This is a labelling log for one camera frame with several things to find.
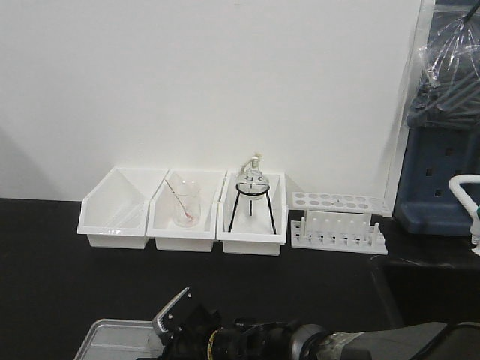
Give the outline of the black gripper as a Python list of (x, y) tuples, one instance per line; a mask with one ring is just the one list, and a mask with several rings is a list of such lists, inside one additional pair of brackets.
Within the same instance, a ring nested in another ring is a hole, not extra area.
[(151, 324), (163, 344), (159, 359), (239, 359), (238, 338), (190, 287), (174, 295)]

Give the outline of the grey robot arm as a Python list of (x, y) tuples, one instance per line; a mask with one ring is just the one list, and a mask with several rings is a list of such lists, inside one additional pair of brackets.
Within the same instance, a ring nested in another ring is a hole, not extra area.
[(185, 287), (151, 321), (160, 359), (478, 359), (477, 322), (426, 322), (380, 331), (329, 331), (318, 324), (222, 323)]

